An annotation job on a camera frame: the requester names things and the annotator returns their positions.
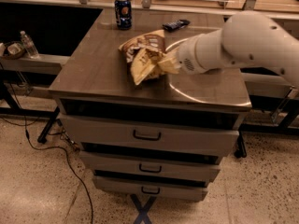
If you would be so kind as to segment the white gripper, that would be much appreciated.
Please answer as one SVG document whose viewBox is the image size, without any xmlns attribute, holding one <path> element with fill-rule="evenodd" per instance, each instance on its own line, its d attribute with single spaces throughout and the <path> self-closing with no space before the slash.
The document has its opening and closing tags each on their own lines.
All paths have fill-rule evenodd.
<svg viewBox="0 0 299 224">
<path fill-rule="evenodd" d="M 178 46 L 178 64 L 189 75 L 204 74 L 217 67 L 218 47 L 216 36 L 190 37 Z"/>
</svg>

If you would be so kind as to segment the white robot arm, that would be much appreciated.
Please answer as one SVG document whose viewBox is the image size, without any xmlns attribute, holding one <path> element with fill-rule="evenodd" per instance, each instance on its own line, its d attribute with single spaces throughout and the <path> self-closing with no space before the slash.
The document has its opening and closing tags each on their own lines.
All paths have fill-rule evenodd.
<svg viewBox="0 0 299 224">
<path fill-rule="evenodd" d="M 299 87 L 299 40 L 255 11 L 234 14 L 219 30 L 188 38 L 176 58 L 188 74 L 262 67 Z"/>
</svg>

